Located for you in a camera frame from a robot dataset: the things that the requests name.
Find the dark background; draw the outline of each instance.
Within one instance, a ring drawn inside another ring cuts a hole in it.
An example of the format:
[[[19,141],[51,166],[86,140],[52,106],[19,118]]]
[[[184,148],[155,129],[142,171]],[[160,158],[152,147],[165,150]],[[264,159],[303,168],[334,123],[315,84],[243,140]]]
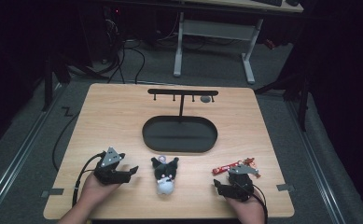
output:
[[[363,200],[363,1],[301,3],[305,15],[334,20],[302,26],[268,19],[258,42],[295,44],[279,79],[296,73],[307,78],[328,136]],[[0,1],[0,138],[33,96],[49,55],[62,52],[86,65],[105,58],[90,48],[84,31],[89,21],[81,21],[79,13],[73,4]],[[124,25],[154,44],[156,30],[168,32],[174,17],[173,12],[131,8]],[[298,85],[295,80],[281,88]]]

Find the black cable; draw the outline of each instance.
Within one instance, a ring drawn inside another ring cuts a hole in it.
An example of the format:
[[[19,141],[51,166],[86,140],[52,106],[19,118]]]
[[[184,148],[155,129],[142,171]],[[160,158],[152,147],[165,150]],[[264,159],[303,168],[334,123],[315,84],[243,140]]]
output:
[[[263,197],[263,201],[257,196],[257,195],[255,195],[254,194],[254,192],[253,193],[250,193],[249,191],[247,191],[246,189],[244,189],[239,183],[237,183],[237,182],[235,182],[235,184],[237,185],[237,186],[239,186],[239,188],[241,188],[241,189],[243,189],[245,192],[247,192],[247,194],[249,195],[249,196],[253,196],[255,199],[257,199],[257,201],[260,203],[260,205],[262,205],[262,209],[263,209],[263,214],[264,214],[264,216],[265,216],[265,224],[267,224],[268,223],[268,208],[266,207],[266,198],[265,198],[265,195],[263,194],[263,192],[262,192],[262,190],[260,190],[260,188],[259,187],[257,187],[257,186],[255,186],[255,185],[253,185],[254,186],[254,188],[256,188],[256,189],[258,189],[259,190],[259,192],[260,192],[260,194],[262,195],[262,197]]]
[[[177,27],[177,24],[179,23],[179,22],[178,22],[179,17],[180,17],[180,13],[178,12],[178,13],[177,13],[177,15],[176,15],[176,17],[175,17],[175,25],[173,26],[172,31],[170,31],[170,33],[169,33],[166,37],[161,38],[161,39],[157,39],[156,41],[157,41],[157,43],[158,43],[158,44],[160,44],[160,45],[162,45],[162,46],[173,46],[173,45],[163,45],[163,44],[161,43],[161,41],[163,41],[163,40],[167,40],[167,39],[171,39],[171,38],[173,38],[173,37],[175,37],[175,36],[178,36],[178,35],[174,35],[174,33],[175,33],[175,28]]]
[[[220,45],[220,46],[228,46],[228,45],[232,45],[232,44],[237,44],[242,41],[242,40],[232,39],[232,40],[228,40],[227,43],[221,43],[221,42],[215,41],[214,39],[219,39],[219,38],[207,38],[206,42],[210,43],[210,44]]]
[[[86,171],[84,171],[83,173],[85,174],[85,173],[87,173],[87,172],[89,172],[89,171],[94,171],[94,170],[86,170]]]
[[[125,44],[122,45],[122,60],[119,62],[119,65],[117,69],[112,73],[112,75],[108,78],[107,83],[111,82],[112,77],[118,72],[118,70],[123,65],[123,62],[125,61]],[[120,77],[122,78],[123,84],[125,84],[125,78],[123,77],[122,73],[120,73]]]
[[[177,40],[173,40],[173,43],[172,44],[163,44],[163,43],[161,43],[161,42],[164,42],[164,41],[170,41],[170,40],[172,40],[175,37],[177,37],[177,35],[168,37],[166,39],[157,40],[157,44],[159,44],[161,46],[164,46],[164,47],[172,47],[172,46],[175,46],[175,45],[177,45]]]
[[[65,130],[68,128],[68,126],[71,124],[71,122],[73,122],[73,120],[74,120],[76,117],[78,117],[78,116],[79,116],[79,113],[80,113],[80,111],[79,111],[79,112],[77,112],[77,113],[73,116],[73,118],[72,118],[72,119],[70,119],[70,120],[68,121],[68,123],[64,126],[64,128],[63,128],[62,132],[60,133],[60,135],[58,136],[58,138],[57,138],[57,140],[56,140],[55,146],[54,146],[54,147],[53,147],[53,149],[52,149],[52,164],[53,164],[53,166],[55,167],[56,172],[59,172],[59,168],[57,167],[57,165],[56,165],[56,161],[55,161],[55,151],[56,151],[56,147],[57,147],[57,145],[59,144],[60,139],[62,138],[62,136],[63,136],[63,134],[64,134]]]
[[[138,51],[137,49],[129,49],[129,50],[133,50],[133,51],[139,53],[143,57],[143,64],[141,64],[140,69],[138,70],[137,74],[134,77],[134,84],[137,84],[137,77],[138,77],[138,75],[140,75],[141,70],[143,70],[143,67],[146,64],[146,57],[144,56],[144,54],[142,52]]]
[[[118,61],[118,58],[116,57],[115,59],[114,59],[114,61],[107,67],[107,68],[104,68],[103,70],[100,70],[100,71],[94,71],[94,70],[92,70],[91,68],[90,68],[90,70],[92,71],[92,72],[94,72],[94,73],[96,73],[96,74],[98,74],[98,75],[102,75],[102,74],[105,74],[105,73],[107,73],[107,72],[109,72],[109,71],[111,71],[111,70],[113,70],[117,65],[118,65],[118,63],[119,63],[119,61]],[[67,66],[67,70],[70,72],[70,73],[72,73],[72,74],[74,74],[74,75],[77,75],[77,76],[87,76],[88,74],[86,74],[86,73],[79,73],[78,71],[76,71],[76,70],[73,70],[71,67],[69,67],[69,66]]]
[[[79,62],[75,61],[74,59],[69,58],[66,55],[63,55],[61,53],[58,53],[58,56],[59,56],[59,58],[61,60],[63,60],[63,62],[65,64],[73,65],[78,70],[84,72],[87,76],[94,77],[94,78],[99,78],[99,79],[105,79],[106,78],[106,77],[103,77],[100,74],[97,74],[96,72],[94,72],[93,70],[91,70],[89,67],[86,67],[85,65],[80,64]]]
[[[198,41],[200,41],[199,40],[199,38],[198,37],[196,37],[196,36],[190,36],[189,37],[189,39],[197,39]],[[188,48],[185,44],[187,44],[187,43],[183,43],[183,45],[182,45],[182,47],[184,48],[184,49],[189,49],[189,50],[197,50],[197,49],[201,49],[201,48],[203,48],[205,45],[206,45],[206,38],[204,38],[203,40],[202,40],[202,43],[201,43],[201,45],[199,46],[199,47],[197,47],[197,48]]]
[[[266,199],[265,199],[265,195],[263,194],[262,190],[260,190],[259,187],[253,185],[256,189],[259,190],[260,194],[262,195],[263,197],[263,201],[257,196],[255,195],[254,193],[251,195],[253,196],[255,199],[257,199],[257,201],[260,203],[260,205],[262,205],[262,208],[263,208],[263,214],[265,215],[265,224],[268,223],[268,207],[266,207]]]
[[[79,184],[81,182],[81,177],[82,175],[85,173],[85,169],[86,167],[89,165],[89,163],[91,163],[91,161],[93,161],[94,159],[98,158],[98,157],[104,157],[105,156],[105,153],[106,152],[102,152],[102,153],[99,153],[99,154],[96,154],[94,155],[93,157],[91,157],[86,163],[85,165],[83,166],[81,172],[79,173],[79,176],[78,176],[78,179],[77,179],[77,182],[76,182],[76,185],[74,186],[74,194],[73,194],[73,207],[74,205],[76,205],[77,203],[77,197],[78,197],[78,190],[79,190]]]
[[[127,49],[137,49],[138,47],[141,46],[141,40],[127,40],[126,42],[134,42],[134,41],[138,41],[138,44],[132,47],[128,47]]]

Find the plush toy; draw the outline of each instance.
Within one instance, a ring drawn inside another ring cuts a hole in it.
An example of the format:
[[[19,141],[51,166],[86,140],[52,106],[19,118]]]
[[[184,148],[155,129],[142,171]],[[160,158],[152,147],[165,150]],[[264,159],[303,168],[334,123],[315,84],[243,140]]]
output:
[[[158,194],[171,194],[175,189],[175,175],[177,171],[178,158],[175,157],[169,163],[166,163],[165,156],[159,156],[157,159],[152,158],[152,166],[155,169],[155,178],[157,179]]]

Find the black oval tray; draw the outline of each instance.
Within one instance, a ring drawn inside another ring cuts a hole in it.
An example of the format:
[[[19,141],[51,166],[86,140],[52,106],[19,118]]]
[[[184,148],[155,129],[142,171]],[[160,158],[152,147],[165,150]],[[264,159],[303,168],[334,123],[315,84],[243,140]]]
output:
[[[144,142],[159,152],[205,152],[217,136],[213,122],[201,117],[157,116],[143,127]]]

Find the human hand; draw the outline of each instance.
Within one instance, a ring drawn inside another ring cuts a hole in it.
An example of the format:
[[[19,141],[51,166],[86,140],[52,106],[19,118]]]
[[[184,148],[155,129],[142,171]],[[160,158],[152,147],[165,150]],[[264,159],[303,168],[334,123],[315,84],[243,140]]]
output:
[[[236,212],[237,217],[243,224],[260,224],[265,223],[265,213],[259,201],[251,196],[247,201],[224,197],[230,207]]]
[[[88,203],[93,207],[102,203],[120,184],[104,185],[93,173],[90,173],[85,180],[81,195],[78,201]]]
[[[59,220],[58,224],[86,223],[91,211],[102,203],[120,184],[104,185],[93,173],[86,177],[77,203]]]

